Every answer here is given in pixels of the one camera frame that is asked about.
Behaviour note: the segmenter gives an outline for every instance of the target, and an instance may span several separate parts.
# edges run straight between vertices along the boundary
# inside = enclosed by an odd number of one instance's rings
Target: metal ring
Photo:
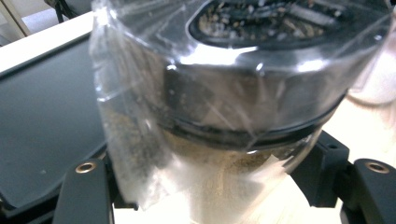
[[[76,168],[76,173],[85,174],[85,173],[88,173],[88,172],[94,170],[95,168],[96,168],[96,163],[91,162],[91,161],[84,162]]]
[[[388,167],[378,163],[378,162],[373,162],[373,161],[368,161],[365,163],[366,167],[374,172],[380,173],[380,174],[387,174],[389,173]]]

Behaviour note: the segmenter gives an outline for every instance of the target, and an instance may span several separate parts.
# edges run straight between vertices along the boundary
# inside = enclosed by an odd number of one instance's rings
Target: white surface
[[[350,96],[370,105],[382,105],[396,99],[396,14],[393,29],[379,56],[362,72]]]
[[[49,9],[50,6],[44,0],[10,0],[21,17],[26,17],[39,11]],[[0,16],[0,25],[6,23],[6,19]]]
[[[22,18],[32,34],[48,29],[59,24],[58,17],[53,8],[46,9]]]
[[[0,72],[89,33],[92,23],[89,12],[0,48]]]

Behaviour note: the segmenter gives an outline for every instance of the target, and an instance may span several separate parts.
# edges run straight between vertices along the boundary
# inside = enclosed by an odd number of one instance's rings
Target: clear plastic wrap
[[[93,9],[96,90],[121,194],[147,209],[183,193],[197,223],[260,213],[390,24],[385,4],[368,2],[96,0]]]
[[[396,100],[396,9],[392,17],[389,38],[349,92],[363,104],[383,105]]]

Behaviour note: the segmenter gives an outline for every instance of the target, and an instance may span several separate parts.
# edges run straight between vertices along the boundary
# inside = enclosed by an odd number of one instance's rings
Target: black tray
[[[71,165],[106,147],[88,46],[84,35],[0,73],[0,197],[8,208],[55,191]]]

